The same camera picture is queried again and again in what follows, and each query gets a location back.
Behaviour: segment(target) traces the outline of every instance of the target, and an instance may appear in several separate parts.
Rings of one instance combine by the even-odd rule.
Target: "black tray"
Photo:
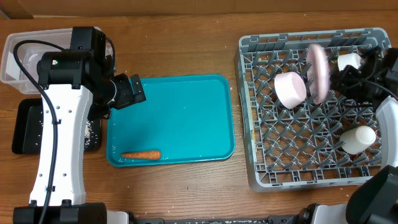
[[[101,145],[101,119],[90,122],[90,140],[85,138],[85,151],[95,151]],[[43,132],[42,99],[24,99],[19,103],[15,124],[12,152],[15,154],[38,154]]]

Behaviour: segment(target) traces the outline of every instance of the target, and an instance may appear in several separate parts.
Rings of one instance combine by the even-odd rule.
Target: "dish rack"
[[[244,150],[250,187],[256,192],[359,185],[380,169],[381,135],[372,108],[355,105],[338,92],[316,105],[307,80],[308,46],[325,48],[333,66],[339,55],[380,46],[391,48],[380,28],[247,35],[239,40],[236,78],[243,111]],[[288,110],[274,91],[274,77],[297,72],[306,83],[307,98]],[[375,130],[375,143],[358,155],[342,150],[340,135],[367,125]]]

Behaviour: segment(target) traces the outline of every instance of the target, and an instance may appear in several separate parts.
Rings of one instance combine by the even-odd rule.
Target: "black cable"
[[[47,94],[44,92],[43,88],[32,78],[32,76],[29,74],[29,72],[23,66],[21,61],[19,61],[18,48],[22,44],[28,44],[28,43],[49,45],[51,47],[55,47],[56,49],[60,49],[60,50],[64,50],[64,48],[62,48],[60,46],[57,46],[55,44],[51,44],[51,43],[48,43],[48,42],[45,42],[45,41],[41,41],[41,40],[23,40],[23,41],[21,41],[21,42],[19,42],[19,43],[17,43],[15,45],[14,51],[13,51],[15,61],[17,62],[19,68],[24,72],[24,74],[29,79],[29,81],[32,82],[33,86],[35,86],[36,89],[43,96],[45,102],[48,104],[48,106],[50,108],[51,117],[52,117],[53,145],[52,145],[52,156],[51,156],[51,165],[50,165],[50,173],[49,173],[49,183],[47,184],[47,189],[46,189],[47,193],[45,195],[43,211],[42,211],[42,214],[41,214],[40,220],[39,220],[39,224],[43,224],[44,223],[45,213],[46,213],[46,211],[47,211],[47,209],[49,207],[50,197],[51,197],[52,187],[53,187],[52,184],[53,184],[53,180],[54,180],[55,161],[56,161],[56,158],[57,158],[57,144],[58,144],[58,127],[57,127],[57,124],[58,124],[58,121],[57,121],[57,115],[55,114],[54,106],[51,103],[51,100],[50,100],[49,96],[47,96]]]
[[[388,70],[390,70],[389,67],[383,68],[382,70],[380,70],[380,71],[376,74],[376,77],[378,77],[379,75],[381,75],[381,73],[383,73],[383,72],[388,72]]]
[[[391,96],[393,96],[396,100],[398,100],[398,96],[397,96],[397,95],[395,95],[391,90],[387,89],[386,87],[384,87],[384,86],[382,86],[382,85],[379,85],[379,84],[377,84],[377,83],[371,82],[371,81],[369,81],[369,80],[364,80],[364,79],[352,79],[352,81],[354,81],[354,82],[363,82],[363,83],[367,83],[367,84],[376,86],[376,87],[378,87],[378,88],[380,88],[380,89],[386,91],[386,92],[389,93]]]
[[[377,67],[377,59],[376,59],[376,57],[375,57],[372,73],[371,73],[370,75],[368,75],[368,76],[365,78],[365,80],[368,80],[369,78],[371,78],[371,77],[374,75],[374,73],[376,72],[376,67]],[[355,84],[352,85],[352,86],[346,87],[346,89],[354,88],[354,87],[358,86],[359,84],[361,84],[361,83],[355,83]]]
[[[112,40],[109,37],[105,37],[105,39],[111,44],[111,47],[112,47],[112,64],[111,64],[111,68],[109,69],[109,72],[108,72],[110,75],[112,75],[113,74],[113,69],[114,69],[114,64],[115,64],[115,61],[116,61],[116,59],[115,59],[116,53],[114,51],[114,45],[113,45]]]
[[[109,105],[108,104],[106,104],[106,106],[108,106],[108,116],[107,117],[105,117],[105,115],[104,116],[102,116],[102,119],[106,119],[106,120],[109,120],[109,119],[111,119],[111,116],[112,116],[112,110],[111,110],[111,108],[109,107]]]

